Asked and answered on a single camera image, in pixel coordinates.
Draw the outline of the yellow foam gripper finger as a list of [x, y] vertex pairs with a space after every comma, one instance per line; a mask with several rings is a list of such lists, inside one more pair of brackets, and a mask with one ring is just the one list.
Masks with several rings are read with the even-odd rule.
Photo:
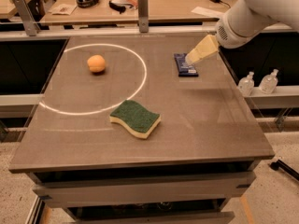
[[199, 63], [219, 49], [216, 36], [206, 35], [185, 57], [188, 65]]

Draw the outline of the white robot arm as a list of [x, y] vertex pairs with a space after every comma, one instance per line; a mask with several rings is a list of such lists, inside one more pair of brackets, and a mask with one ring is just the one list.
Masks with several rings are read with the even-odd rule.
[[205, 36], [186, 55], [186, 63], [199, 63], [217, 52], [219, 46], [239, 48], [278, 22], [299, 31], [299, 0], [238, 0], [217, 21], [216, 34]]

